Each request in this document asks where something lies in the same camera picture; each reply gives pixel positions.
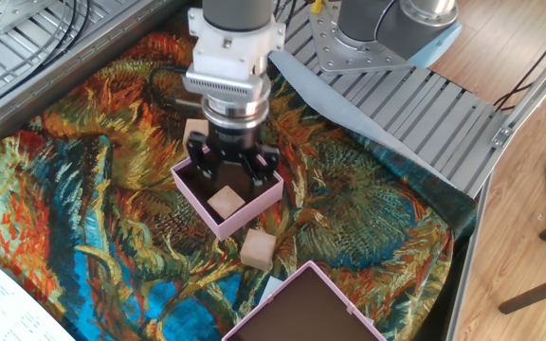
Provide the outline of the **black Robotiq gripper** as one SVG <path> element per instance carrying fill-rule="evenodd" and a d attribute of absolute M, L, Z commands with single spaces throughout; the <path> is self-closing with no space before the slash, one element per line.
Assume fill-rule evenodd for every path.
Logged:
<path fill-rule="evenodd" d="M 208 178 L 211 183 L 217 181 L 218 166 L 208 160 L 205 147 L 220 160 L 240 162 L 244 157 L 244 170 L 252 186 L 261 186 L 273 177 L 280 161 L 278 148 L 261 145 L 261 127 L 249 129 L 228 129 L 209 123 L 208 136 L 191 131 L 186 149 L 193 165 Z"/>

